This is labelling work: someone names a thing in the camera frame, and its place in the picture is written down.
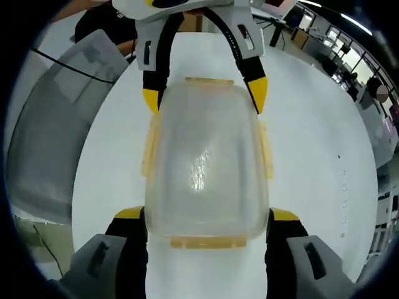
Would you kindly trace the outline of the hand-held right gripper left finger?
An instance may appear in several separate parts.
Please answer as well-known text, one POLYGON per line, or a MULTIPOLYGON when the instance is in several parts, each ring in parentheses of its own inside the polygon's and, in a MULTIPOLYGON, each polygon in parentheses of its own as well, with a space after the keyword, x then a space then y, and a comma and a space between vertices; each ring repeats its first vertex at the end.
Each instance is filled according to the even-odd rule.
POLYGON ((70 298, 145 298, 147 240, 143 206, 118 212, 72 256, 60 286, 70 298))

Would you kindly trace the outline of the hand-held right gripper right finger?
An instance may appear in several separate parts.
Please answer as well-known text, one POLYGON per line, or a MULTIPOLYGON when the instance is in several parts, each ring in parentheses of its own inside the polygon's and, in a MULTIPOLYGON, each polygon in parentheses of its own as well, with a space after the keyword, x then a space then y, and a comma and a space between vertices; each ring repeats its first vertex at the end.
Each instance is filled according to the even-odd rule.
POLYGON ((309 235, 294 213, 271 208, 266 232, 267 298, 350 298, 355 284, 342 259, 309 235))

